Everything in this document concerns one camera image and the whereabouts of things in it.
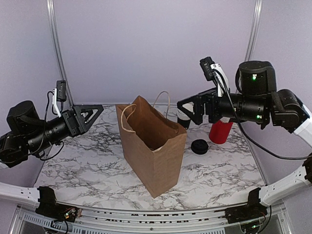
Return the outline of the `brown paper bag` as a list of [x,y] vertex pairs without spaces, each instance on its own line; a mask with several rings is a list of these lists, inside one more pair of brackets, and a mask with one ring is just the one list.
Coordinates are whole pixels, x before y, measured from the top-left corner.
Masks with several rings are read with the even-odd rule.
[[187,132],[183,126],[167,119],[146,99],[137,96],[135,112],[130,107],[123,117],[122,110],[130,104],[117,104],[117,120],[124,158],[153,198],[174,187],[180,175]]

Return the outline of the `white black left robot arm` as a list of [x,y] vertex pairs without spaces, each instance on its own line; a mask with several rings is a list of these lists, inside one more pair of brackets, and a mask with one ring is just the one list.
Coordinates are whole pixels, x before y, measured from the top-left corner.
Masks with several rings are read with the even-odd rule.
[[[17,104],[7,116],[11,131],[0,138],[0,165],[12,168],[29,156],[48,161],[46,149],[63,145],[67,137],[85,134],[102,112],[102,105],[73,105],[59,117],[46,121],[39,118],[32,101]],[[1,183],[0,197],[58,221],[74,222],[79,213],[75,206],[58,203],[54,190],[47,186],[28,188]]]

